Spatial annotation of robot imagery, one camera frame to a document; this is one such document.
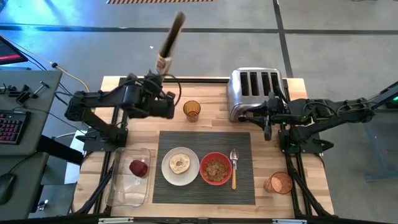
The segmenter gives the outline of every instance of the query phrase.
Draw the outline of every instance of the caution stripe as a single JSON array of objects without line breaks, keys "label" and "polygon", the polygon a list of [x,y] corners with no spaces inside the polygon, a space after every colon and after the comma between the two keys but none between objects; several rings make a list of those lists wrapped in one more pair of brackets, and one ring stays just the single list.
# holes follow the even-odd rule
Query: caution stripe
[{"label": "caution stripe", "polygon": [[108,0],[107,4],[140,4],[140,3],[169,3],[169,2],[212,2],[213,0]]}]

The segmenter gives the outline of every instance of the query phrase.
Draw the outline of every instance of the bagel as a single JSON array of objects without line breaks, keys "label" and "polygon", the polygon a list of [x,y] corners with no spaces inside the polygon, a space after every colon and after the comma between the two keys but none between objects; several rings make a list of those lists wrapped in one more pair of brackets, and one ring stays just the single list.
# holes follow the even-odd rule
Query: bagel
[{"label": "bagel", "polygon": [[185,154],[176,154],[170,158],[170,169],[175,174],[182,174],[187,171],[190,166],[190,159]]}]

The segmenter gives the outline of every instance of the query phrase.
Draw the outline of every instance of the keyboard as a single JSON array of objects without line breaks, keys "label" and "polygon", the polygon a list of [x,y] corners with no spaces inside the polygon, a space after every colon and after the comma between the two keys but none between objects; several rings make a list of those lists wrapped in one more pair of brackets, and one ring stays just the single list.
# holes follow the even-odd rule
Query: keyboard
[{"label": "keyboard", "polygon": [[29,111],[0,110],[0,144],[18,145],[29,117]]}]

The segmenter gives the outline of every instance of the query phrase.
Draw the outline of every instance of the gray floor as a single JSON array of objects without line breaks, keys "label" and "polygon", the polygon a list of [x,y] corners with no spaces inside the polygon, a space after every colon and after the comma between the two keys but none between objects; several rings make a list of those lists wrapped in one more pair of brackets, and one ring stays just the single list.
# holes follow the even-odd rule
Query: gray floor
[{"label": "gray floor", "polygon": [[[276,29],[272,0],[106,5],[105,0],[8,1],[0,13],[7,24],[93,27],[168,27],[176,11],[190,28]],[[279,0],[285,29],[397,30],[398,2],[392,0]],[[143,74],[153,68],[165,33],[0,31],[31,51],[58,62],[97,90],[104,75]],[[369,97],[397,80],[398,35],[286,35],[295,78],[304,78],[313,98]],[[17,66],[30,66],[21,63]],[[278,34],[183,33],[171,73],[228,76],[238,67],[275,67],[285,74]],[[64,76],[70,90],[83,87]],[[55,101],[52,112],[63,116]],[[73,131],[49,117],[44,134]],[[344,218],[398,221],[398,180],[368,184],[376,173],[361,124],[325,131],[335,147],[325,153],[326,176],[335,213]]]}]

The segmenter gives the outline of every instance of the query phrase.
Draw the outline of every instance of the red bowl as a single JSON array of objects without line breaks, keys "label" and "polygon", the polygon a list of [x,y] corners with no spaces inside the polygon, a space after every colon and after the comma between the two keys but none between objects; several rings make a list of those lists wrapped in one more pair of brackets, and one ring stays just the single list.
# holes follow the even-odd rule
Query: red bowl
[{"label": "red bowl", "polygon": [[[224,162],[224,164],[226,164],[227,166],[227,172],[228,174],[226,175],[226,177],[221,181],[221,182],[213,182],[210,181],[208,179],[205,178],[205,164],[210,160],[210,159],[219,159],[221,162]],[[215,186],[219,186],[219,185],[223,185],[225,184],[229,178],[232,175],[232,165],[231,165],[231,161],[229,161],[228,157],[226,157],[224,154],[219,153],[219,152],[211,152],[207,155],[204,156],[204,158],[200,161],[200,175],[203,178],[203,180],[206,181],[207,184],[210,185],[215,185]]]}]

